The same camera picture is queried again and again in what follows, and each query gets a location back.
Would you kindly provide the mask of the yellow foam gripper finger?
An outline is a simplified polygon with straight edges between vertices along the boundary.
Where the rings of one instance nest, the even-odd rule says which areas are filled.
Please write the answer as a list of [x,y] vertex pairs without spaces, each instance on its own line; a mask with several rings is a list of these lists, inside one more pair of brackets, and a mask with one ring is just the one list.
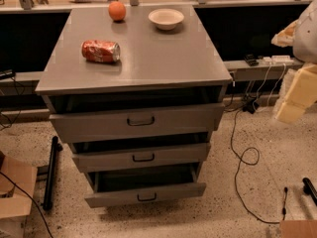
[[317,24],[296,20],[275,34],[271,42],[279,47],[292,47],[294,56],[304,62],[293,74],[286,76],[284,92],[275,105],[275,119],[283,123],[297,121],[317,101]]

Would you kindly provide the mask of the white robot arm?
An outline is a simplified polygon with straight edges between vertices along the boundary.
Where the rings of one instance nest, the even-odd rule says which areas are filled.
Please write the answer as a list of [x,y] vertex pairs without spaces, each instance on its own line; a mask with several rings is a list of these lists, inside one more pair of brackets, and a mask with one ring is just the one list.
[[275,34],[271,42],[283,48],[292,47],[293,55],[304,62],[278,99],[275,119],[290,124],[317,101],[317,0],[297,20]]

